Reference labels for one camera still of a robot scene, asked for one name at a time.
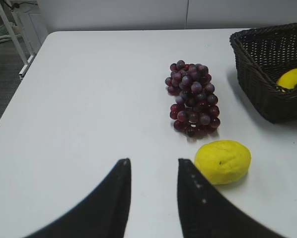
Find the shoe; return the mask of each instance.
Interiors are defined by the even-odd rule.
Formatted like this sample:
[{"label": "shoe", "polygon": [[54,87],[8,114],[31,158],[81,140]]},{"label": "shoe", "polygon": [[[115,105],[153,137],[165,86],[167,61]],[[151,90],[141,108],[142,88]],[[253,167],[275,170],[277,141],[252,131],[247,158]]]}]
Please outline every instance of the shoe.
[{"label": "shoe", "polygon": [[[20,33],[18,27],[14,23],[12,23],[12,22],[10,22],[10,25],[11,25],[11,27],[12,27],[12,29],[13,29],[16,37],[17,38],[20,38],[21,37],[21,33]],[[3,24],[2,26],[0,26],[0,42],[5,42],[5,41],[9,41],[9,40],[11,40],[11,36],[8,33],[7,28]]]}]

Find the grape bunch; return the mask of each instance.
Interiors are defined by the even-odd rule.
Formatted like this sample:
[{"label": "grape bunch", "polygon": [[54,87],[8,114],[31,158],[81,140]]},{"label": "grape bunch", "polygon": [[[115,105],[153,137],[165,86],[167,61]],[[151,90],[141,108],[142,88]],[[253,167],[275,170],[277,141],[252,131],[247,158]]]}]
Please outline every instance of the grape bunch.
[{"label": "grape bunch", "polygon": [[185,64],[183,60],[170,65],[170,77],[165,79],[176,104],[170,107],[174,128],[189,137],[214,132],[220,125],[217,96],[208,68],[200,63]]}]

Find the wicker basket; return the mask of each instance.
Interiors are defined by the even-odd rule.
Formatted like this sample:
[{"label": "wicker basket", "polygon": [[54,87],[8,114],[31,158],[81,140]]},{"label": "wicker basket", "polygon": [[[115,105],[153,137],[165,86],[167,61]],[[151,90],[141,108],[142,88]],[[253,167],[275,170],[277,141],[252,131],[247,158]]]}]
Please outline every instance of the wicker basket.
[{"label": "wicker basket", "polygon": [[238,81],[252,105],[272,123],[297,119],[297,89],[276,81],[297,68],[297,23],[231,35]]}]

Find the gray floor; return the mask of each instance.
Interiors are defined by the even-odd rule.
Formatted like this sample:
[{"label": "gray floor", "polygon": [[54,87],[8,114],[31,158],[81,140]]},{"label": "gray floor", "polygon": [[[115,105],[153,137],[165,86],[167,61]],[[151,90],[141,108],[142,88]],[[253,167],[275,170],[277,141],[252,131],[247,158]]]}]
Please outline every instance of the gray floor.
[{"label": "gray floor", "polygon": [[0,118],[20,84],[18,73],[22,67],[13,42],[0,43]]}]

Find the lemon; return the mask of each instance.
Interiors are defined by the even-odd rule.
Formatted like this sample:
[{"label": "lemon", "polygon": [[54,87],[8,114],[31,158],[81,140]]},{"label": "lemon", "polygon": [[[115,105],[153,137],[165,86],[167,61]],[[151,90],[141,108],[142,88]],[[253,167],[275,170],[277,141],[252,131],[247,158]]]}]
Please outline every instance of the lemon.
[{"label": "lemon", "polygon": [[283,74],[277,84],[284,88],[297,88],[297,68]]},{"label": "lemon", "polygon": [[243,177],[250,162],[247,147],[236,141],[220,140],[202,146],[196,153],[194,164],[212,184],[223,184]]}]

